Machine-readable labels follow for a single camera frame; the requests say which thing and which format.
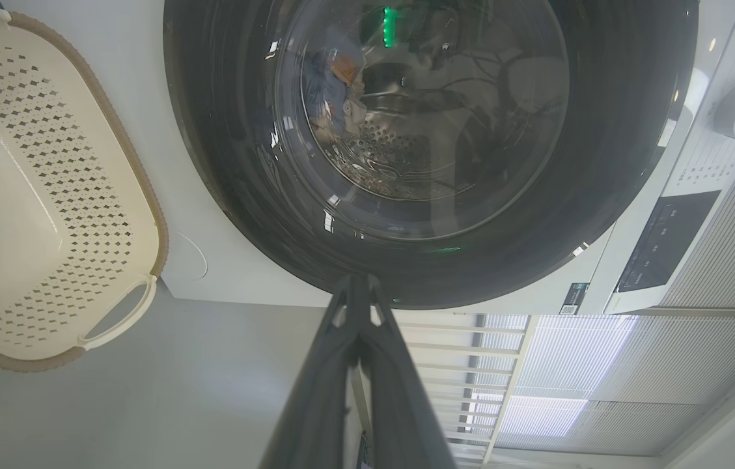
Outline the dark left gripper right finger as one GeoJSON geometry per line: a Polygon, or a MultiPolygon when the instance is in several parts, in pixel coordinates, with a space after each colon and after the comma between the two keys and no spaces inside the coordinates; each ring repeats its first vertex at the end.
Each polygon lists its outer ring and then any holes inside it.
{"type": "Polygon", "coordinates": [[[365,274],[357,278],[357,342],[370,381],[375,467],[456,467],[384,292],[365,274]]]}

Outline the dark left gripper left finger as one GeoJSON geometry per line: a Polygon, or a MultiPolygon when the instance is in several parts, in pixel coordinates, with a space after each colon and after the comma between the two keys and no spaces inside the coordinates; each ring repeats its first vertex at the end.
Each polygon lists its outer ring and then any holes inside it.
{"type": "Polygon", "coordinates": [[[261,468],[346,467],[348,374],[359,361],[359,331],[367,311],[367,277],[344,277],[320,321],[261,468]]]}

